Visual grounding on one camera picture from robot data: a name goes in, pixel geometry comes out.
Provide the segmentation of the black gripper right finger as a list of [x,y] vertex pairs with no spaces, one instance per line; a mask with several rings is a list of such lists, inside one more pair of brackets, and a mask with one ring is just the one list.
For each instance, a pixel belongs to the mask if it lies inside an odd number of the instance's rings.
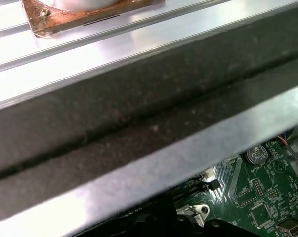
[[201,227],[187,218],[178,219],[179,237],[244,237],[245,231],[238,227],[229,227],[227,224],[219,226],[206,225]]

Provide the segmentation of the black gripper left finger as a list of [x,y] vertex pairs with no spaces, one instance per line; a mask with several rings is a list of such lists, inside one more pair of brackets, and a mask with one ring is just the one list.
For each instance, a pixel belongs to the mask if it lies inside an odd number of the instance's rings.
[[163,222],[137,222],[131,225],[110,225],[97,228],[95,237],[169,237],[176,232],[173,225]]

